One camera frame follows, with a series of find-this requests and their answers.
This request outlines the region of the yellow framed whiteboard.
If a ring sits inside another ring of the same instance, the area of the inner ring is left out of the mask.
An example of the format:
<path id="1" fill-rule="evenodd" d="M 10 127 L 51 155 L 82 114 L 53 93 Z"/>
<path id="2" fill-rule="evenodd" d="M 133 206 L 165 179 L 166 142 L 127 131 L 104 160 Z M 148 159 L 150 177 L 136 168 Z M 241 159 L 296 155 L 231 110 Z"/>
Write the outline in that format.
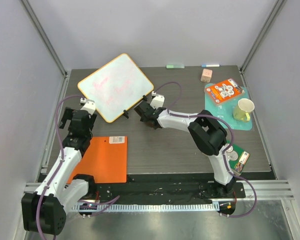
<path id="1" fill-rule="evenodd" d="M 77 88 L 94 101 L 99 115 L 112 123 L 151 93 L 154 85 L 131 57 L 122 53 L 81 80 Z"/>

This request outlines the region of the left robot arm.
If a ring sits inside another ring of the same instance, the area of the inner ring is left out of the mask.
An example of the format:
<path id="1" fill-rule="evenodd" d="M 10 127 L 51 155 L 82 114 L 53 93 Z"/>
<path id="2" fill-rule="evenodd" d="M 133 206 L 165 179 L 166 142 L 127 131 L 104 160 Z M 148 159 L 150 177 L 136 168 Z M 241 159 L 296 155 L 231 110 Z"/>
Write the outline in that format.
<path id="1" fill-rule="evenodd" d="M 58 158 L 39 187 L 33 193 L 25 193 L 21 199 L 23 227 L 26 231 L 59 235 L 65 226 L 67 214 L 80 198 L 90 200 L 96 195 L 97 188 L 91 175 L 78 174 L 68 183 L 73 170 L 90 146 L 96 118 L 96 109 L 91 102 L 87 102 L 80 110 L 65 108 L 59 127 L 64 128 L 67 120 L 70 125 Z"/>

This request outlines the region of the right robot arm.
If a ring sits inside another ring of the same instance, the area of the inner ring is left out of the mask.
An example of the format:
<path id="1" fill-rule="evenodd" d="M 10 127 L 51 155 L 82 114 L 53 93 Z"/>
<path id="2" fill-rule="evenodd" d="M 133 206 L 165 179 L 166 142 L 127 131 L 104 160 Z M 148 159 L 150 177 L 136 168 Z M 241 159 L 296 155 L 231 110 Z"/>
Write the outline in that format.
<path id="1" fill-rule="evenodd" d="M 235 175 L 227 157 L 227 131 L 220 124 L 223 120 L 209 111 L 200 113 L 181 113 L 165 107 L 155 108 L 141 101 L 135 108 L 140 121 L 153 129 L 176 129 L 191 135 L 197 148 L 206 155 L 214 173 L 216 193 L 223 198 L 234 191 Z"/>

